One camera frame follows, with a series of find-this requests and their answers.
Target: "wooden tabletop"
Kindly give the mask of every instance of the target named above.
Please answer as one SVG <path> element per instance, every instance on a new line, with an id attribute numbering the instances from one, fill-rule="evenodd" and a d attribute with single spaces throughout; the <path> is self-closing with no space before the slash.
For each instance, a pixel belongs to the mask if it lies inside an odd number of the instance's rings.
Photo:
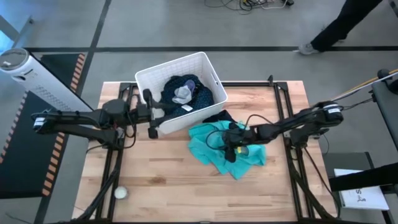
<path id="1" fill-rule="evenodd" d="M 289 81 L 294 113 L 308 107 L 303 82 Z M 98 107 L 118 97 L 119 82 L 103 84 Z M 279 119 L 275 94 L 269 87 L 226 87 L 228 110 L 236 121 L 250 114 Z M 265 123 L 253 117 L 249 124 Z M 275 222 L 296 221 L 291 183 L 282 136 L 266 145 L 265 166 L 253 166 L 240 180 L 221 175 L 217 168 L 203 165 L 189 151 L 187 129 L 149 139 L 147 124 L 137 126 L 137 142 L 125 149 L 119 185 L 129 191 L 127 199 L 117 200 L 114 222 Z M 132 143 L 126 139 L 126 145 Z M 98 145 L 91 142 L 89 147 Z M 318 142 L 307 147 L 323 178 L 327 175 Z M 86 155 L 73 217 L 82 213 L 98 193 L 106 150 L 94 149 Z M 308 156 L 303 156 L 311 191 L 332 215 L 332 197 L 317 175 Z M 301 190 L 303 214 L 307 214 Z M 106 216 L 108 206 L 104 206 Z"/>

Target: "plastic basket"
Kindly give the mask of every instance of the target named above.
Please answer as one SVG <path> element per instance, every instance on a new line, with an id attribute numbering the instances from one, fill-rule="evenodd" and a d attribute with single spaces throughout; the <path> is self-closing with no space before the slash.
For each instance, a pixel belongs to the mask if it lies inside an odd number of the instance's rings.
<path id="1" fill-rule="evenodd" d="M 162 134 L 178 131 L 219 113 L 228 99 L 225 89 L 214 71 L 209 58 L 204 52 L 198 52 L 137 72 L 136 81 L 141 101 L 145 102 L 142 97 L 142 91 L 146 88 L 152 92 L 153 98 L 159 101 L 161 98 L 160 93 L 163 91 L 166 82 L 170 80 L 170 77 L 186 74 L 196 75 L 202 84 L 213 92 L 215 103 L 213 106 L 163 122 L 158 128 L 158 131 Z M 163 110 L 154 110 L 154 116 L 155 118 L 163 117 Z"/>

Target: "gray floor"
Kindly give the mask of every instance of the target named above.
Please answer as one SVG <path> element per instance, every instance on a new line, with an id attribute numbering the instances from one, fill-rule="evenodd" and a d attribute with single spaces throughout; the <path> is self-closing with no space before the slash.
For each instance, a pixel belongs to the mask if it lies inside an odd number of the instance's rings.
<path id="1" fill-rule="evenodd" d="M 258 9 L 241 16 L 225 8 L 207 8 L 202 0 L 113 0 L 98 46 L 295 46 L 327 26 L 343 3 L 344 0 L 296 0 L 291 8 Z M 14 24 L 18 24 L 20 14 L 33 15 L 36 23 L 25 46 L 89 47 L 103 4 L 104 0 L 0 0 L 0 14 Z M 398 18 L 384 1 L 340 45 L 398 45 L 397 26 Z M 103 82 L 134 80 L 139 70 L 190 53 L 97 53 L 82 97 L 96 107 Z M 269 75 L 277 80 L 303 80 L 311 103 L 375 77 L 381 68 L 398 68 L 398 52 L 326 52 L 308 57 L 295 52 L 207 54 L 222 80 L 265 80 Z M 24 90 L 4 76 L 0 76 L 0 90 L 0 139 L 5 139 Z M 351 105 L 366 98 L 369 94 L 365 90 L 341 104 Z M 368 151 L 376 167 L 398 161 L 398 152 L 374 103 L 345 112 L 345 121 L 332 128 L 327 137 L 329 153 Z M 325 151 L 323 138 L 320 144 Z M 70 138 L 45 222 L 70 219 L 86 146 L 85 139 Z M 396 198 L 389 198 L 389 203 L 397 211 Z M 33 222 L 38 204 L 39 198 L 2 200 L 0 220 L 18 223 L 5 216 L 8 212 Z M 372 218 L 363 213 L 344 210 L 343 218 L 383 223 L 380 216 Z"/>

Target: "white sneaker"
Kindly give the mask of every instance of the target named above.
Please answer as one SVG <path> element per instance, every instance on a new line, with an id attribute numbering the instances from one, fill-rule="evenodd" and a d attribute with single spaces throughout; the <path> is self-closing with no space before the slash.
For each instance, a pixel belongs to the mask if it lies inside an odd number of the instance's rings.
<path id="1" fill-rule="evenodd" d="M 318 54 L 320 53 L 318 50 L 315 50 L 312 47 L 312 44 L 302 44 L 298 47 L 298 51 L 303 55 L 310 55 L 310 54 Z"/>

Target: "black pants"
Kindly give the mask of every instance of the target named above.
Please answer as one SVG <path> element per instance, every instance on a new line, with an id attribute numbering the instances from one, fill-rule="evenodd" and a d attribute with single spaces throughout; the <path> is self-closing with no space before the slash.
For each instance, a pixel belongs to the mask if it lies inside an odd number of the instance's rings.
<path id="1" fill-rule="evenodd" d="M 337 19 L 320 32 L 312 47 L 321 52 L 328 50 L 339 40 L 347 38 L 348 33 L 361 22 L 382 0 L 346 0 Z"/>

